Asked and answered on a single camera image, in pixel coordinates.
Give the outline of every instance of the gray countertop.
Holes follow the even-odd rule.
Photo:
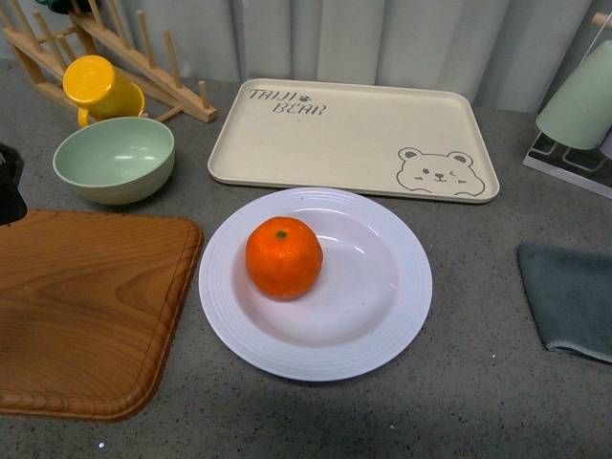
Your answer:
[[[107,207],[54,174],[76,115],[36,93],[17,62],[0,60],[0,81],[0,142],[24,157],[19,189],[30,208],[185,216],[208,241],[236,210],[274,192],[208,174],[237,84],[208,82],[215,122],[166,123],[177,151],[166,186]],[[214,334],[196,275],[160,387],[141,412],[115,424],[0,417],[0,457],[609,457],[612,366],[545,350],[516,250],[531,241],[607,251],[611,203],[522,164],[535,115],[474,113],[501,185],[491,202],[371,197],[412,228],[433,273],[425,326],[397,358],[340,382],[270,375]]]

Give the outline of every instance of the light green cup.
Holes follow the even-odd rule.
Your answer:
[[[124,117],[79,129],[55,151],[57,176],[102,204],[129,204],[150,196],[174,166],[174,136],[165,124]]]
[[[535,119],[548,137],[579,150],[597,147],[612,126],[612,40],[565,80]]]

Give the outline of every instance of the yellow mug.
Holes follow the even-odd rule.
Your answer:
[[[75,60],[64,74],[66,96],[78,106],[78,125],[85,127],[89,118],[108,120],[139,117],[144,111],[144,94],[104,57],[86,55]]]

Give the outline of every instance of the bear illustration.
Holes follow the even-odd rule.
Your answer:
[[[424,154],[416,148],[402,148],[399,153],[404,161],[397,174],[398,183],[410,191],[424,193],[478,196],[485,190],[485,183],[471,168],[473,159],[461,151],[447,155]]]

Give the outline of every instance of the gray cloth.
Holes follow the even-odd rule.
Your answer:
[[[523,243],[518,265],[546,348],[612,362],[612,255]]]

